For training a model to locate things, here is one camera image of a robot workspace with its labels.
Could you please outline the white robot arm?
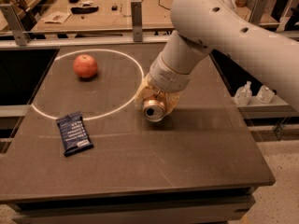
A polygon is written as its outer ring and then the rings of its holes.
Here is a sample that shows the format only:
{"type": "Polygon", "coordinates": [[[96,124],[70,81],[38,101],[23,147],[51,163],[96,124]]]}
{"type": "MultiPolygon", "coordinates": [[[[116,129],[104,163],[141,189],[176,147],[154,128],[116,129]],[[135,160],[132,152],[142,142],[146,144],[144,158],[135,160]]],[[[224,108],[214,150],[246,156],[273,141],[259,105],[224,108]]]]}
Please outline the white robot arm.
{"type": "Polygon", "coordinates": [[[172,112],[192,70],[214,49],[257,77],[299,110],[299,43],[242,20],[230,0],[174,0],[170,10],[175,31],[150,66],[135,103],[162,95],[172,112]]]}

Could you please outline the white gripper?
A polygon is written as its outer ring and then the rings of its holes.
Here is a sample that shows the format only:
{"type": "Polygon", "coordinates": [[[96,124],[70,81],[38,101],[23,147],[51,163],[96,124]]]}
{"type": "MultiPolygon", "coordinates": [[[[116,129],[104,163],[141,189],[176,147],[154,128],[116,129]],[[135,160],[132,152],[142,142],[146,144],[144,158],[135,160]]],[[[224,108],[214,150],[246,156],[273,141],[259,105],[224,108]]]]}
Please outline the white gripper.
{"type": "Polygon", "coordinates": [[[162,54],[159,54],[137,89],[134,100],[135,107],[140,108],[145,100],[157,96],[162,91],[160,101],[164,115],[167,116],[178,105],[179,91],[185,90],[190,80],[190,74],[180,74],[169,68],[164,63],[162,54]]]}

